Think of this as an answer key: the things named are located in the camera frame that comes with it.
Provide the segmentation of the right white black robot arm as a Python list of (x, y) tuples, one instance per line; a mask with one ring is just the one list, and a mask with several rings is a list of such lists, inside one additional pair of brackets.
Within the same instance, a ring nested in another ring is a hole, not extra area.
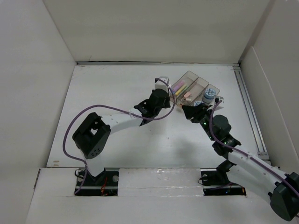
[(258, 156), (241, 148), (240, 141), (231, 134), (229, 120), (215, 115), (215, 108), (205, 104), (182, 106), (185, 117), (200, 124), (214, 151), (225, 161), (217, 168), (217, 181), (232, 182), (260, 196), (283, 220), (292, 221), (299, 215), (299, 175), (271, 166)]

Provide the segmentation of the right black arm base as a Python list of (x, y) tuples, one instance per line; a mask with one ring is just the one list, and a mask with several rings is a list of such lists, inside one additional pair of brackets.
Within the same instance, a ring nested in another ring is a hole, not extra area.
[(222, 178), (216, 169), (201, 169), (198, 183), (204, 196), (246, 196), (244, 187)]

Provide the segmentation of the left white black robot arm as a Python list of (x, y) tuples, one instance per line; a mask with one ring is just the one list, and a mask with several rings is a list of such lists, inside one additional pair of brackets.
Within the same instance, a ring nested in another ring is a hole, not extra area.
[(88, 180), (94, 185), (104, 181), (106, 170), (101, 164), (100, 154), (110, 135), (127, 128), (143, 126), (153, 121), (162, 109), (169, 107), (169, 91), (155, 89), (148, 99), (129, 111), (109, 116), (99, 116), (95, 112), (88, 114), (72, 136), (87, 163)]

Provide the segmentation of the blue tape roll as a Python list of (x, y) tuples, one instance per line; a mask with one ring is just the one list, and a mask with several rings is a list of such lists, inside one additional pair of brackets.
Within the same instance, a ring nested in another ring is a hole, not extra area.
[(213, 88), (206, 88), (202, 97), (202, 101), (210, 103), (216, 96), (216, 91)]
[(193, 106), (198, 106), (198, 105), (200, 105), (200, 104), (202, 104), (202, 103), (203, 103), (202, 101), (197, 100), (197, 101), (195, 101), (195, 102), (193, 103)]

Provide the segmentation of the yellow highlighter marker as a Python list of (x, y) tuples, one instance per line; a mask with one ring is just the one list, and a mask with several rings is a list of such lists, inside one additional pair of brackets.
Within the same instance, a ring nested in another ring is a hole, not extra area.
[(179, 96), (186, 88), (188, 87), (188, 85), (183, 85), (180, 89), (178, 89), (175, 93), (176, 96)]

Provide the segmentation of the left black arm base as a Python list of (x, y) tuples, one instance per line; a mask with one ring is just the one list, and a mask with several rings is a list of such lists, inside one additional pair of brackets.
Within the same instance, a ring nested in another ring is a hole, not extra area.
[(93, 178), (85, 170), (76, 169), (75, 196), (118, 196), (119, 169), (108, 168), (99, 178)]

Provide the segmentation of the clear three-compartment organizer tray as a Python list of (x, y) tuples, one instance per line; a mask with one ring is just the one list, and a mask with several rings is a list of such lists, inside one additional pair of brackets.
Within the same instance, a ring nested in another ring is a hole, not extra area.
[[(203, 78), (197, 76), (195, 73), (193, 73), (191, 71), (187, 71), (171, 87), (175, 86), (180, 81), (184, 81), (185, 84), (188, 85), (188, 87), (179, 96), (176, 96), (175, 93), (173, 93), (172, 90), (171, 90), (170, 100), (172, 102), (176, 103), (177, 106), (183, 106), (183, 105), (193, 106), (193, 103), (195, 101), (197, 101), (197, 100), (202, 101), (202, 97), (203, 97), (203, 94), (204, 94), (204, 91), (205, 91), (206, 88), (215, 89), (216, 96), (218, 96), (218, 94), (220, 93), (220, 89), (218, 89), (214, 85), (210, 84), (208, 81), (204, 80)], [(186, 102), (186, 101), (183, 100), (184, 94), (187, 93), (188, 91), (192, 94), (191, 102)]]

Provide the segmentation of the pink purple highlighter marker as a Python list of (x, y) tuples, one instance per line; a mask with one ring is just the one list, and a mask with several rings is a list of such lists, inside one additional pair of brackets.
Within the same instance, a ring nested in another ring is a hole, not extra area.
[(183, 85), (185, 84), (184, 81), (180, 81), (175, 86), (172, 87), (172, 92), (176, 93)]

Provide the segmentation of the pink eraser clip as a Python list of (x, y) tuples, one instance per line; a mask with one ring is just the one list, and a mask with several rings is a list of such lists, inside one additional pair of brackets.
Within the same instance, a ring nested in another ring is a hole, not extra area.
[(186, 102), (191, 102), (192, 94), (188, 91), (187, 93), (184, 94), (183, 100), (186, 101)]

